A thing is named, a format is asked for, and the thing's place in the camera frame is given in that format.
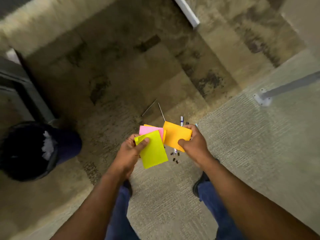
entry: hand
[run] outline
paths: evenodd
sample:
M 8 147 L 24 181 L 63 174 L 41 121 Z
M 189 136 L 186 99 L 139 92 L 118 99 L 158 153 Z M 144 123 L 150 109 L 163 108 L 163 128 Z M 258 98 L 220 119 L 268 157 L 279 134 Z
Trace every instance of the hand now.
M 197 166 L 202 167 L 206 160 L 213 158 L 208 150 L 207 142 L 199 129 L 194 124 L 184 125 L 192 130 L 190 141 L 180 139 L 178 144 L 186 151 L 188 156 L 194 160 Z
M 120 149 L 115 157 L 111 168 L 116 168 L 120 172 L 126 175 L 126 178 L 129 178 L 134 166 L 139 159 L 139 153 L 144 149 L 150 139 L 145 138 L 142 142 L 136 145 L 134 138 L 139 136 L 138 134 L 132 134 L 128 139 L 126 139 L 120 146 Z

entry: person's right hand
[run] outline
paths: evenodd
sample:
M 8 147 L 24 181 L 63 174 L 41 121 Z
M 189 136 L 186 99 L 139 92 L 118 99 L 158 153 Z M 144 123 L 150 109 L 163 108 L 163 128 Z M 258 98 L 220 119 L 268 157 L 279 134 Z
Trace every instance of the person's right hand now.
M 180 139 L 178 144 L 198 166 L 202 167 L 205 161 L 213 158 L 208 150 L 207 142 L 194 124 L 184 125 L 183 127 L 192 130 L 191 139 L 190 141 Z

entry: blue jeans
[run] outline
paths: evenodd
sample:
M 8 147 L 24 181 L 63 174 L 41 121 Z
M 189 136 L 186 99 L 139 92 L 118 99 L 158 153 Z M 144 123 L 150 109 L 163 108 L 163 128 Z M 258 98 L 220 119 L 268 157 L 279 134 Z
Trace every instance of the blue jeans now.
M 218 223 L 216 240 L 245 239 L 229 216 L 211 182 L 198 185 L 200 201 L 203 201 Z M 113 214 L 106 231 L 105 240 L 138 240 L 139 237 L 127 218 L 130 193 L 124 186 L 120 187 Z

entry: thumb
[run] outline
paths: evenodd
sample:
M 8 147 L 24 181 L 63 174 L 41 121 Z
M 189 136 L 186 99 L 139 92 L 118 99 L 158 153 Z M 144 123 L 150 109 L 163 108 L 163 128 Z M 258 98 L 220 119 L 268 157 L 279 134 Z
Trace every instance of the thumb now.
M 188 141 L 186 141 L 185 139 L 178 140 L 179 146 L 181 146 L 183 149 L 187 145 L 187 143 L 188 143 Z
M 142 151 L 142 149 L 144 149 L 148 145 L 149 141 L 150 141 L 150 139 L 147 137 L 142 142 L 140 142 L 138 145 L 136 145 L 135 149 L 137 150 L 137 152 L 140 153 Z

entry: sticky note pad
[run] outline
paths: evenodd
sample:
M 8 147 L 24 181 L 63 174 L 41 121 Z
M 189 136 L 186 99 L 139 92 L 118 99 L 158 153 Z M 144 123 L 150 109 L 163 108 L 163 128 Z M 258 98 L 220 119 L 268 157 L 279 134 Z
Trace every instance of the sticky note pad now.
M 146 135 L 138 136 L 134 138 L 134 141 L 138 145 L 148 137 L 150 139 L 149 144 L 140 152 L 140 157 L 144 168 L 150 168 L 155 165 L 168 161 L 166 150 L 163 146 L 162 139 L 158 130 L 148 133 Z
M 148 125 L 148 124 L 144 124 L 143 126 L 155 127 L 155 126 Z M 165 129 L 163 129 L 163 138 L 162 138 L 163 143 L 165 143 L 166 134 L 167 134 L 167 131 Z
M 145 135 L 145 134 L 148 134 L 148 133 L 154 132 L 154 131 L 159 131 L 160 136 L 161 136 L 161 140 L 162 140 L 162 142 L 164 142 L 164 140 L 163 140 L 163 131 L 164 131 L 164 129 L 160 128 L 160 127 L 141 125 L 140 129 L 139 129 L 139 135 Z
M 192 130 L 168 121 L 164 122 L 163 128 L 167 131 L 164 144 L 184 152 L 184 149 L 179 146 L 178 141 L 180 139 L 189 141 L 191 139 Z

